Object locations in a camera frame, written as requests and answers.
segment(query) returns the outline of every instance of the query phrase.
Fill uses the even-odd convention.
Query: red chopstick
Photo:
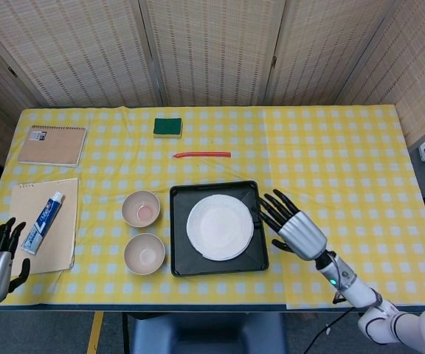
[[[230,157],[230,153],[226,151],[190,151],[188,153],[176,153],[173,157],[175,159],[181,157]]]

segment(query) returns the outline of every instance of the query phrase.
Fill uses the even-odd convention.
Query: yellow checkered tablecloth
[[[181,117],[181,139],[154,139],[153,119]],[[19,164],[31,125],[86,126],[76,168]],[[188,150],[229,150],[231,159],[172,159]],[[332,287],[313,262],[271,246],[263,272],[175,278],[170,273],[169,189],[253,179],[279,187],[328,236],[329,248],[388,299],[425,304],[425,210],[393,106],[30,109],[16,128],[0,182],[0,223],[19,183],[78,177],[75,264],[36,274],[4,305],[283,304],[329,307]],[[162,213],[152,227],[122,219],[124,198],[155,192]],[[130,274],[129,238],[153,232],[165,243],[160,271]]]

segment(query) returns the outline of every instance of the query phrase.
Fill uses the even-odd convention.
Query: spiral notebook
[[[53,164],[76,167],[86,128],[33,125],[19,153],[22,164]]]
[[[63,193],[62,205],[36,255],[25,252],[21,245],[46,202],[55,192]],[[26,183],[13,187],[10,216],[16,223],[27,223],[19,237],[11,275],[21,272],[24,258],[30,259],[30,273],[46,273],[71,268],[74,261],[77,222],[78,178],[43,183]]]

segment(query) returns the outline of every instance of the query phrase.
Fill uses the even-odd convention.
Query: small bowl
[[[131,238],[124,250],[124,262],[137,275],[155,272],[165,259],[165,246],[154,234],[138,234]]]
[[[152,192],[140,190],[130,194],[122,204],[122,217],[133,227],[152,224],[160,214],[160,200]]]

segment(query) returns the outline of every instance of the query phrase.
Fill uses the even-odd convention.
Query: sponge
[[[153,136],[156,138],[181,138],[182,127],[181,118],[156,118]]]

